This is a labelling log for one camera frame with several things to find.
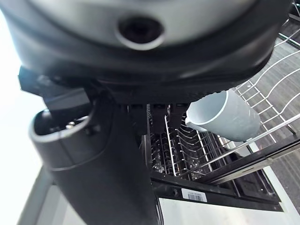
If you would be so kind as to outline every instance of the wire rack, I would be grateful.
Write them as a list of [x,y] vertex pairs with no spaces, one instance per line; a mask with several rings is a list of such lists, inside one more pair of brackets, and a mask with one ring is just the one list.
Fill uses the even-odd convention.
[[185,125],[168,125],[165,132],[151,134],[153,170],[196,180],[210,172],[251,154],[253,143],[261,150],[300,130],[300,44],[293,39],[300,26],[289,36],[280,33],[274,53],[266,67],[233,90],[261,118],[259,134],[246,142],[233,142],[211,132],[200,133]]

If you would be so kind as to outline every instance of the white mug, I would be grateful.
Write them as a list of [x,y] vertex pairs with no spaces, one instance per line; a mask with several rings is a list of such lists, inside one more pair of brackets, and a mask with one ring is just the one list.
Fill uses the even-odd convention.
[[207,95],[191,103],[186,125],[200,132],[213,132],[235,142],[254,137],[260,117],[233,90]]

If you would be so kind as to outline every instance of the camera lens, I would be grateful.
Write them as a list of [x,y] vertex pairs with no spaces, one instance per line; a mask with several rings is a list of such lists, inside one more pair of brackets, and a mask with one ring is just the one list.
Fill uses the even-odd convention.
[[158,21],[145,17],[123,20],[119,23],[118,30],[123,40],[121,41],[131,48],[155,48],[161,44],[162,41],[157,40],[164,33],[163,26]]

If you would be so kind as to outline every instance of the barcode label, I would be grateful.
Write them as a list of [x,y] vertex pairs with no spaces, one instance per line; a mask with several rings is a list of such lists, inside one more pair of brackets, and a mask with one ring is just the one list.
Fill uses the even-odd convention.
[[206,194],[200,191],[192,191],[188,189],[181,189],[182,197],[189,200],[199,201],[199,202],[207,202]]

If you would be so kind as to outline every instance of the robotic arm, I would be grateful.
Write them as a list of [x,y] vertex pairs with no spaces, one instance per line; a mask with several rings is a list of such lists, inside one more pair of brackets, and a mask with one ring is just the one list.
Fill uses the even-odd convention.
[[290,0],[0,0],[45,167],[88,225],[159,224],[136,143],[269,60]]

